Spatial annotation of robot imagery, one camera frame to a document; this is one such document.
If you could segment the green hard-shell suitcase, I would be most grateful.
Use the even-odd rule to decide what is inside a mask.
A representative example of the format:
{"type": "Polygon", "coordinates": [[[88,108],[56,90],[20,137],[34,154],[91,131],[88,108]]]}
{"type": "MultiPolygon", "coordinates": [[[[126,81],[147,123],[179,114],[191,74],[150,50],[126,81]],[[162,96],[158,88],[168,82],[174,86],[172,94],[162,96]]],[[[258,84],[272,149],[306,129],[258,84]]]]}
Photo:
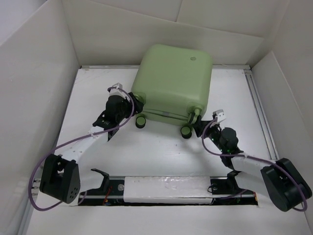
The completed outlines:
{"type": "Polygon", "coordinates": [[[204,51],[151,46],[144,54],[131,91],[143,110],[135,124],[143,128],[148,120],[180,127],[184,139],[192,136],[192,125],[208,105],[213,60],[204,51]]]}

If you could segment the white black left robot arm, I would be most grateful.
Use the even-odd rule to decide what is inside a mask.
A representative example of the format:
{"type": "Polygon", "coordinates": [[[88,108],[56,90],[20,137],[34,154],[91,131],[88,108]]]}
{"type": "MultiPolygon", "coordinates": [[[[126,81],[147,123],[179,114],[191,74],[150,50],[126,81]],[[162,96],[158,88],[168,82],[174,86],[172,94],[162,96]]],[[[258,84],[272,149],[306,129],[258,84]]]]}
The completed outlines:
{"type": "Polygon", "coordinates": [[[104,111],[92,124],[88,134],[62,146],[73,146],[60,155],[50,153],[44,162],[39,190],[60,202],[70,204],[81,189],[79,160],[91,155],[96,146],[107,143],[131,117],[143,111],[141,102],[132,92],[109,88],[109,98],[104,111]]]}

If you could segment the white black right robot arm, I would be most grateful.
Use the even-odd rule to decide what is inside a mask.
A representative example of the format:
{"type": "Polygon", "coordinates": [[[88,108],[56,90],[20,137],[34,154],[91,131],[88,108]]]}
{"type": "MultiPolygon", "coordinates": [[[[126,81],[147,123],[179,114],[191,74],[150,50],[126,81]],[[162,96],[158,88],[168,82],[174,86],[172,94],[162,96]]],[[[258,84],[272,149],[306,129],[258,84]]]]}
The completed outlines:
{"type": "Polygon", "coordinates": [[[211,121],[198,117],[192,127],[197,137],[202,141],[210,139],[220,150],[215,155],[231,169],[226,180],[230,192],[250,190],[259,193],[283,212],[307,210],[312,190],[289,159],[270,161],[243,152],[238,147],[236,131],[229,127],[221,128],[217,117],[211,121]]]}

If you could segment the white foam block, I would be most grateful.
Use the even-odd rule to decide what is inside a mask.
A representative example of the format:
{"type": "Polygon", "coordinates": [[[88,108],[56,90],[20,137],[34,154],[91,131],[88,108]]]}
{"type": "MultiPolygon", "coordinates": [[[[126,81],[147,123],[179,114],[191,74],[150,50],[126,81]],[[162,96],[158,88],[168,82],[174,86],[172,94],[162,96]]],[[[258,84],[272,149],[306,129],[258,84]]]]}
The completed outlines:
{"type": "Polygon", "coordinates": [[[127,203],[209,204],[208,176],[126,177],[123,199],[127,203]]]}

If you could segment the aluminium side rail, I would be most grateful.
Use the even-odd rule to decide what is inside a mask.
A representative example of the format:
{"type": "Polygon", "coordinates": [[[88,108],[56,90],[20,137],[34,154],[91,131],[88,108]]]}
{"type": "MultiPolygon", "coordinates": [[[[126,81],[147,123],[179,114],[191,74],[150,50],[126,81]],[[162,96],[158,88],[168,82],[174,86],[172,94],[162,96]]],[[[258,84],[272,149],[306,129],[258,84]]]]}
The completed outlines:
{"type": "Polygon", "coordinates": [[[263,109],[260,96],[257,91],[257,87],[255,85],[253,74],[251,70],[244,70],[244,75],[246,77],[246,81],[252,96],[252,100],[255,106],[255,110],[259,119],[259,123],[261,125],[261,129],[265,138],[265,142],[269,151],[270,158],[272,160],[278,160],[279,154],[277,152],[273,136],[271,134],[271,130],[266,118],[265,111],[263,109]]]}

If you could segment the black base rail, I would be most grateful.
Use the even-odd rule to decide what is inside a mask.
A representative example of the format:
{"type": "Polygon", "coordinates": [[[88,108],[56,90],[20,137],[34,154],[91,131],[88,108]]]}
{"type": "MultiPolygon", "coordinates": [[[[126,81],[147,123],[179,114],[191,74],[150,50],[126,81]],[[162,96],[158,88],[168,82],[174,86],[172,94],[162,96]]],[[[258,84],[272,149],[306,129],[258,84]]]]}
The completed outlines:
{"type": "Polygon", "coordinates": [[[252,191],[231,189],[225,177],[111,177],[106,190],[82,192],[81,206],[257,205],[252,191]]]}

